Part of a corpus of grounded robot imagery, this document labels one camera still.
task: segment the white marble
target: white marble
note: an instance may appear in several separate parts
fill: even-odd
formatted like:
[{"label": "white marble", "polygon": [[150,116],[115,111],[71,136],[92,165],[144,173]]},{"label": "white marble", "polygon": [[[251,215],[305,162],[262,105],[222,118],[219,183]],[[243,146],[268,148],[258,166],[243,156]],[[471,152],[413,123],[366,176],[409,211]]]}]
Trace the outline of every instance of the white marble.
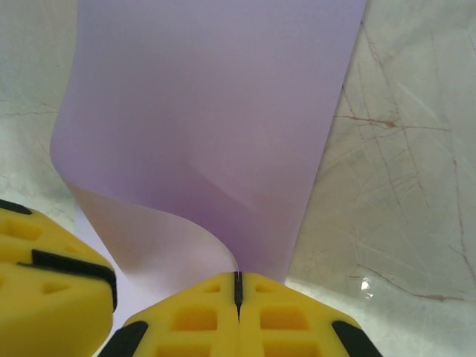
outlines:
[{"label": "white marble", "polygon": [[[48,143],[74,0],[0,5],[0,196],[73,228]],[[370,1],[288,284],[384,356],[476,349],[476,3]]]}]

